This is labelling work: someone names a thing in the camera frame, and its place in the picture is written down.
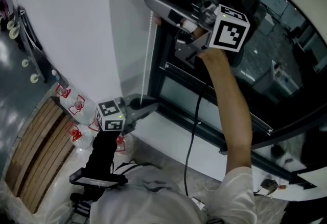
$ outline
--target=glass pane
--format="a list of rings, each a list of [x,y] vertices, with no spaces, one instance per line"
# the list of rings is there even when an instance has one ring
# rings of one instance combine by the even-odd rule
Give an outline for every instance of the glass pane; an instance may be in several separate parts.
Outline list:
[[[194,116],[199,95],[165,77],[160,97]],[[206,124],[221,132],[218,107],[204,98],[200,102],[198,118],[198,121],[205,121]]]
[[[277,127],[284,127],[325,102],[319,99],[319,103],[314,107],[309,106],[303,114],[290,108],[298,107],[304,101],[303,98],[308,98],[310,102],[307,93],[327,65],[327,48],[315,28],[289,0],[189,1],[199,7],[200,17],[207,13],[205,9],[219,4],[247,16],[250,29],[240,51],[226,51],[226,54],[251,111],[255,111],[254,115],[273,128],[273,123]],[[210,84],[205,67],[195,57],[197,52],[194,48],[184,50],[185,45],[196,40],[195,34],[190,35],[178,28],[171,29],[170,24],[163,24],[161,28],[175,39],[167,61]],[[301,93],[303,97],[295,98]],[[281,115],[292,121],[278,121]]]
[[[326,166],[327,123],[277,144],[258,148],[258,154],[277,165],[296,171],[307,167]]]

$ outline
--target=person's arm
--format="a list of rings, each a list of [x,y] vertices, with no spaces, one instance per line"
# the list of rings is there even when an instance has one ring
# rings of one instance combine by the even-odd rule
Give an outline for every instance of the person's arm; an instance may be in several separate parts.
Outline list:
[[[222,130],[227,143],[226,173],[238,167],[251,167],[252,126],[250,111],[231,73],[226,54],[208,49],[199,57],[214,85]]]
[[[228,153],[226,176],[209,213],[227,224],[255,224],[251,170],[252,127],[249,108],[230,71],[225,52],[208,49],[199,57],[213,82]]]

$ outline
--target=wheel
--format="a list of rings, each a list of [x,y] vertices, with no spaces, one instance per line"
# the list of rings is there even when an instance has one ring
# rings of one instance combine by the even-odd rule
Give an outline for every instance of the wheel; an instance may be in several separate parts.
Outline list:
[[[15,26],[15,22],[14,22],[13,20],[11,20],[11,21],[9,21],[9,22],[7,23],[7,29],[8,29],[8,30],[13,29],[14,26]]]
[[[10,39],[15,40],[19,35],[19,26],[14,27],[13,29],[10,30],[9,32],[9,37]]]
[[[34,73],[30,77],[31,83],[36,83],[39,80],[39,75]]]
[[[22,65],[22,67],[27,67],[28,65],[29,65],[29,60],[28,59],[24,59],[24,60],[22,60],[22,62],[21,62],[21,65]]]

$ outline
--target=black cable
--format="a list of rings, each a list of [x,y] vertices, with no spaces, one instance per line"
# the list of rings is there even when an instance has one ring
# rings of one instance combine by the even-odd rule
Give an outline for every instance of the black cable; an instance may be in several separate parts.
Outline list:
[[[194,125],[193,125],[193,129],[192,129],[192,136],[191,136],[191,144],[190,144],[190,147],[189,147],[189,151],[188,151],[188,155],[186,156],[186,162],[185,162],[185,168],[184,168],[184,186],[185,186],[185,193],[186,193],[186,196],[189,195],[188,193],[188,186],[186,184],[186,171],[188,169],[188,163],[189,163],[189,156],[190,156],[190,153],[191,153],[191,149],[192,149],[192,145],[193,145],[193,140],[194,140],[194,134],[195,134],[195,128],[196,128],[196,125],[198,124],[198,113],[199,113],[199,106],[200,106],[200,102],[201,102],[201,99],[202,99],[202,96],[204,94],[204,91],[206,89],[206,87],[208,86],[208,84],[206,84],[203,88],[202,88],[202,91],[198,97],[198,102],[196,103],[196,108],[195,108],[195,115],[194,115]]]
[[[253,194],[257,194],[257,193],[259,193],[261,190],[262,190],[262,188],[261,188],[260,190],[258,190],[257,192],[254,192]]]

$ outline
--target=person's hand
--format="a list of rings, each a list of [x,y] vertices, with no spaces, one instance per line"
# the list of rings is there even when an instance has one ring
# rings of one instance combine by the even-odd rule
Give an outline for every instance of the person's hand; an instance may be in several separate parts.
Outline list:
[[[217,63],[221,59],[227,59],[225,51],[217,48],[209,48],[198,54],[205,63]]]
[[[154,23],[157,25],[157,26],[161,26],[161,17],[157,14],[154,14]]]

